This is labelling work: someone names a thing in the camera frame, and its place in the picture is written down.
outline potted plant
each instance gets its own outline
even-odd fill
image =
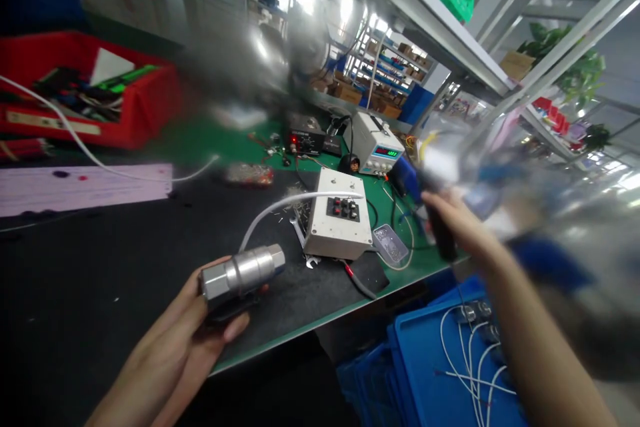
[[[591,152],[604,149],[607,145],[611,145],[611,142],[609,142],[610,137],[611,132],[604,124],[590,125],[587,128],[586,135],[582,137],[582,144],[585,147],[583,151]]]
[[[533,66],[536,66],[571,31],[570,25],[549,30],[540,23],[531,23],[529,28],[533,41],[525,41],[517,51],[533,57]],[[598,52],[589,50],[582,55],[554,82],[564,92],[565,103],[575,103],[578,110],[587,105],[602,86],[598,80],[605,67],[605,58]]]

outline paper sheet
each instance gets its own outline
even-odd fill
[[[0,217],[25,211],[65,211],[167,198],[171,192],[170,163],[120,165],[114,170],[167,181],[136,180],[100,167],[0,169]],[[66,172],[61,178],[54,172]]]

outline black work surface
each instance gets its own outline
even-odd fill
[[[311,184],[317,176],[302,174]],[[204,175],[177,184],[173,199],[100,207],[0,234],[8,358],[31,407],[42,408],[48,424],[82,423],[189,274],[237,252],[251,220],[296,183],[292,171],[275,171],[265,190],[230,188]],[[220,361],[364,298],[341,264],[306,268],[291,211],[280,213],[258,224],[247,248],[280,244],[287,268]],[[374,292],[388,284],[374,254],[352,268]]]

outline digital display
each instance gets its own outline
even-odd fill
[[[389,157],[397,157],[399,152],[395,150],[385,149],[384,147],[378,147],[375,150],[375,153],[379,153],[380,155],[388,155]]]

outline red plastic bin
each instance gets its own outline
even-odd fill
[[[158,68],[128,85],[123,93],[120,122],[96,122],[69,118],[78,136],[87,143],[140,148],[182,108],[182,94],[175,66],[166,60],[102,41],[79,32],[56,32],[0,39],[0,74],[31,88],[56,67],[78,69],[90,75],[98,49],[104,48],[135,64]],[[0,81],[0,89],[24,95]],[[73,140],[51,110],[17,103],[0,104],[0,131]]]

